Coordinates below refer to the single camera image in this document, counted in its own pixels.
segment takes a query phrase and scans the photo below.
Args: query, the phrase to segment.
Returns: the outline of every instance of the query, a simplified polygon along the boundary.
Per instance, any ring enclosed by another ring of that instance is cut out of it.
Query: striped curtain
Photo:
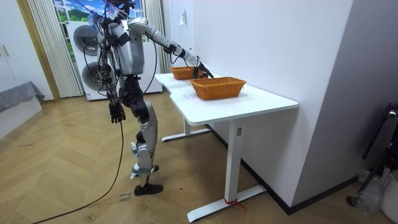
[[[82,96],[52,0],[27,0],[61,98]]]
[[[165,34],[163,10],[160,0],[142,0],[142,9],[144,11],[144,17],[146,17],[157,30]],[[160,59],[160,71],[162,73],[169,73],[169,66],[167,63],[168,57],[166,52],[159,50],[157,53]]]

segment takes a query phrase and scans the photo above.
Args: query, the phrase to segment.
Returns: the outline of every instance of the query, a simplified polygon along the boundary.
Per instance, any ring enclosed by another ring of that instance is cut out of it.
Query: wicker basket
[[[172,67],[170,68],[176,80],[193,79],[193,67]],[[203,75],[203,71],[199,70],[198,77]]]
[[[207,78],[190,80],[197,95],[204,100],[238,96],[246,81],[232,78]]]

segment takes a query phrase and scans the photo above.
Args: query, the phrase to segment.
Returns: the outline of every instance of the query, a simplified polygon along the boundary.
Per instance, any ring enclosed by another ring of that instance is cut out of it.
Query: parquet floor
[[[130,179],[136,163],[130,142],[138,129],[130,111],[124,122],[121,172],[114,189],[100,202],[47,223],[188,223],[188,211],[223,198],[226,150],[210,133],[162,143],[160,137],[182,132],[182,118],[169,94],[148,95],[157,112],[159,139],[150,182],[163,184],[157,195],[135,197],[139,179]],[[108,102],[84,97],[46,103],[43,110],[0,140],[0,223],[32,223],[97,199],[111,185],[121,147],[120,126],[111,124]],[[256,184],[241,168],[239,190]],[[347,206],[350,186],[292,216],[268,194],[197,223],[206,224],[383,224],[381,212],[369,218]]]

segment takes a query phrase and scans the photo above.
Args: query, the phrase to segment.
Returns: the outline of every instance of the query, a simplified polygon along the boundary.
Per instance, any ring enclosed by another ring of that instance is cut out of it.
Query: washer dryer
[[[87,100],[106,99],[106,91],[102,90],[102,85],[96,82],[96,79],[90,75],[90,70],[96,70],[97,67],[98,44],[90,44],[84,50],[86,44],[92,41],[97,41],[97,35],[99,31],[92,29],[87,22],[67,22],[66,25]],[[155,69],[155,50],[152,42],[144,42],[143,45],[146,63],[144,67],[144,73],[140,75],[141,80],[139,80],[139,83],[144,91],[148,87]],[[83,51],[86,53],[88,66],[86,65]],[[156,64],[156,73],[160,73],[159,58],[157,59]],[[156,79],[154,79],[147,92],[153,93],[161,91],[162,85]]]
[[[95,71],[97,68],[98,44],[89,44],[85,49],[86,44],[97,41],[98,30],[92,29],[87,22],[66,22],[66,26],[87,100],[106,99],[102,84],[90,75],[90,70]],[[86,53],[88,66],[83,51]]]

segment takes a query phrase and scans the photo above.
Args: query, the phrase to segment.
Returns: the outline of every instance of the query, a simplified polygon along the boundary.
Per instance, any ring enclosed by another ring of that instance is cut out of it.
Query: white desk
[[[239,96],[235,98],[202,100],[197,97],[192,84],[188,80],[176,80],[171,73],[158,74],[155,77],[170,92],[170,99],[184,118],[184,133],[164,139],[167,141],[208,131],[208,129],[202,129],[198,133],[191,133],[189,131],[189,124],[198,126],[219,121],[229,121],[225,200],[233,202],[237,199],[240,202],[265,192],[266,190],[263,186],[257,185],[238,193],[239,168],[244,134],[242,118],[296,108],[298,107],[298,103],[249,85],[244,85]],[[226,204],[224,200],[213,202],[189,212],[187,215],[188,220],[189,222],[193,222],[228,206],[230,205]]]

